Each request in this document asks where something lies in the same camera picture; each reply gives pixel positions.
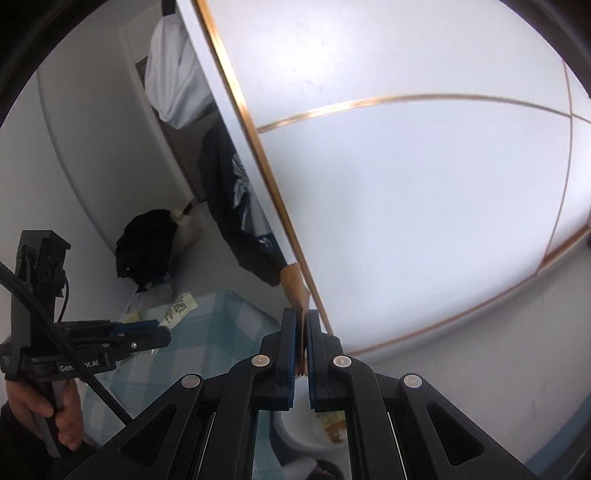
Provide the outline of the person's left hand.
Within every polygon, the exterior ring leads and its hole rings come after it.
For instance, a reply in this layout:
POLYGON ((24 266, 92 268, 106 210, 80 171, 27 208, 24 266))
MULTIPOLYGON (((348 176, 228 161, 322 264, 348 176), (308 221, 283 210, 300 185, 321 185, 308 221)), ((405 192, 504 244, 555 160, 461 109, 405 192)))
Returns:
POLYGON ((62 406, 57 412, 50 402, 31 386, 21 382, 7 381, 8 405, 16 420, 41 438, 35 415, 54 419, 59 442, 71 451, 77 450, 84 439, 84 424, 80 396, 76 383, 68 380, 62 392, 62 406))

